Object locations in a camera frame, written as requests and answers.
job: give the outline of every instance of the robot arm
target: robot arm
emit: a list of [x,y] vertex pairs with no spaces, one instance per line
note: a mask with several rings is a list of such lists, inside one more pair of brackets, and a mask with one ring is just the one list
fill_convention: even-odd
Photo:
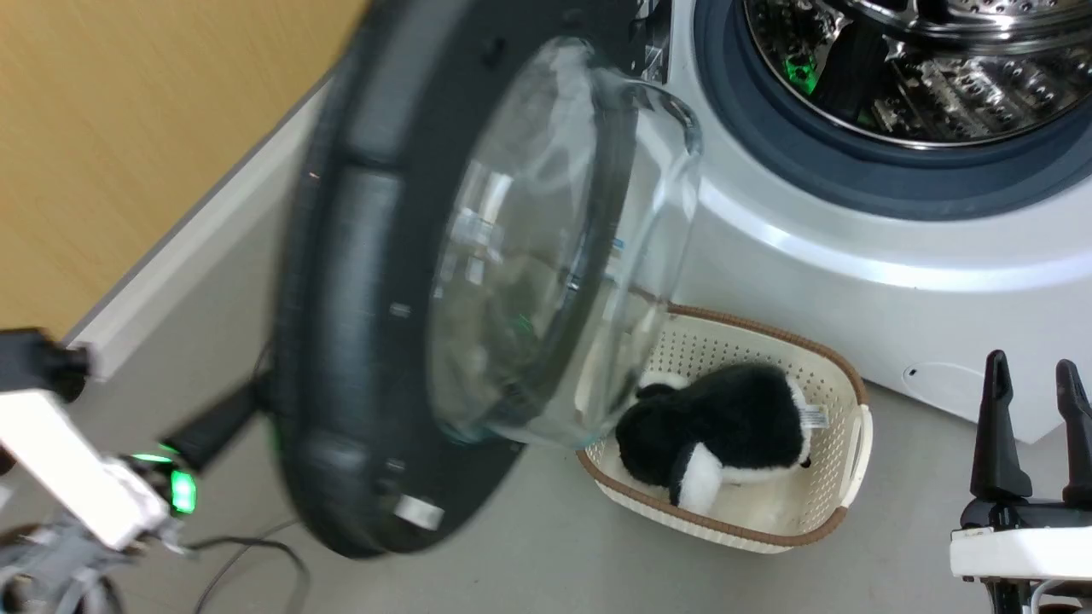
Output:
[[1069,485],[1061,500],[1033,499],[1012,436],[1005,353],[994,352],[986,364],[971,475],[975,499],[963,510],[962,529],[952,533],[949,555],[954,576],[986,586],[995,614],[1038,614],[1045,594],[1082,603],[1092,598],[1092,408],[1076,365],[1060,362],[1056,377]]
[[207,467],[257,408],[254,379],[164,438],[174,458],[106,457],[64,409],[83,388],[85,354],[37,330],[0,331],[0,446],[63,506],[45,524],[0,538],[0,612],[14,604],[120,613],[106,575],[135,563],[153,540],[187,554],[177,533],[197,503],[191,472]]

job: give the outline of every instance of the black and white plush toy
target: black and white plush toy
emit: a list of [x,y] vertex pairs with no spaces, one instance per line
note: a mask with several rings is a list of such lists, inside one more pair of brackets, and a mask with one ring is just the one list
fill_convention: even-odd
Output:
[[615,435],[634,479],[707,515],[723,482],[752,484],[809,467],[805,416],[815,411],[796,380],[771,365],[732,365],[692,383],[650,373]]

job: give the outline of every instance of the white plastic basket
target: white plastic basket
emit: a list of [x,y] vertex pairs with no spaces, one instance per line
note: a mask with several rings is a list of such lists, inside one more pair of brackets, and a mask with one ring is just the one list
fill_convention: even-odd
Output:
[[692,379],[745,362],[782,367],[796,376],[809,403],[827,408],[830,428],[814,434],[809,469],[764,484],[724,485],[705,517],[670,505],[666,489],[634,481],[614,436],[579,456],[619,505],[703,540],[772,554],[817,542],[841,524],[868,468],[873,421],[860,376],[832,350],[714,311],[674,307],[645,368]]

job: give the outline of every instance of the stainless steel drum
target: stainless steel drum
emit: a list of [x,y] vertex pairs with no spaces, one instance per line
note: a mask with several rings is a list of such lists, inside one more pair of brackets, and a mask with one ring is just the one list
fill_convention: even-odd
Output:
[[1092,2],[745,0],[767,66],[844,128],[915,149],[995,142],[1092,91]]

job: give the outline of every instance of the gray floor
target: gray floor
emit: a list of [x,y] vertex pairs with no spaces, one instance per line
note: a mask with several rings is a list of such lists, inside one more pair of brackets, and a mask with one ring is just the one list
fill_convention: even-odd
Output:
[[[240,243],[111,382],[79,403],[96,444],[150,446],[246,377],[266,322],[273,237],[269,225]],[[546,449],[526,454],[467,530],[424,555],[354,563],[298,527],[278,536],[314,576],[308,612],[985,612],[982,589],[951,578],[947,559],[948,533],[970,497],[971,425],[871,393],[876,441],[860,496],[833,535],[785,554],[732,551],[655,524],[604,497],[571,452]],[[256,427],[202,484],[189,536],[249,534],[290,517],[266,441]],[[1060,493],[1064,449],[1060,433],[1021,448],[1037,494]],[[36,518],[44,506],[23,487],[4,518]],[[158,553],[126,570],[130,611],[190,611],[227,554],[188,562]],[[248,557],[209,612],[280,612],[293,578],[275,555]]]

